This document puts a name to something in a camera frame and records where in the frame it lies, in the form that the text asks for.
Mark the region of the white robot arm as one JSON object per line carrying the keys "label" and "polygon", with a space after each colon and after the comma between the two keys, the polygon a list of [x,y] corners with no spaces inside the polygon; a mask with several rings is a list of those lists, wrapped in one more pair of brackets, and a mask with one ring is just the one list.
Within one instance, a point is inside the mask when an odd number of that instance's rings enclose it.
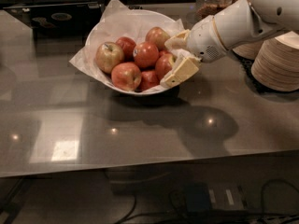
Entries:
{"label": "white robot arm", "polygon": [[299,31],[299,0],[237,0],[165,42],[179,55],[160,84],[176,87],[192,77],[201,63],[213,63],[242,45],[289,31]]}

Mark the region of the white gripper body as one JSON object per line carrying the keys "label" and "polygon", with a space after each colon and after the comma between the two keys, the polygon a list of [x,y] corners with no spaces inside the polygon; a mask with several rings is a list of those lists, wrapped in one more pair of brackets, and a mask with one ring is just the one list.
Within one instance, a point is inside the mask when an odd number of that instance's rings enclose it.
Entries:
{"label": "white gripper body", "polygon": [[224,57],[227,49],[221,43],[213,16],[207,16],[197,22],[187,35],[187,50],[202,59],[204,63],[213,63]]}

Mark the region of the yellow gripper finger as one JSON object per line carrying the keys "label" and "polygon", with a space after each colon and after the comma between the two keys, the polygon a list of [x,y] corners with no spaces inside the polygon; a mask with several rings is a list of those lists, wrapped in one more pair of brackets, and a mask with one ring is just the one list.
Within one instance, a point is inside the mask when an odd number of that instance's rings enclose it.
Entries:
{"label": "yellow gripper finger", "polygon": [[186,49],[187,48],[187,38],[190,33],[190,30],[184,30],[169,39],[167,39],[164,43],[167,49]]}
{"label": "yellow gripper finger", "polygon": [[174,88],[195,75],[200,68],[201,60],[196,57],[178,57],[173,68],[160,81],[165,88]]}

